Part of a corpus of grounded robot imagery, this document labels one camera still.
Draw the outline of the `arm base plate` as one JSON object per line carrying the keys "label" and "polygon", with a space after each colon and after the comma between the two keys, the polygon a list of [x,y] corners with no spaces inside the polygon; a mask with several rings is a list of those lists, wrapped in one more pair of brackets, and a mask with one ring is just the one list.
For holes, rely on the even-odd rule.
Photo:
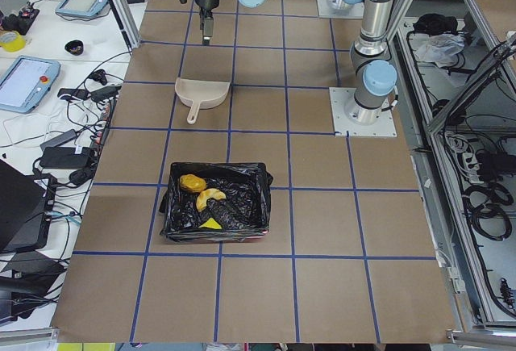
{"label": "arm base plate", "polygon": [[318,16],[327,19],[362,19],[364,0],[317,0]]}
{"label": "arm base plate", "polygon": [[377,109],[365,109],[355,100],[355,88],[331,87],[330,103],[335,136],[395,138],[397,131],[385,97]]}

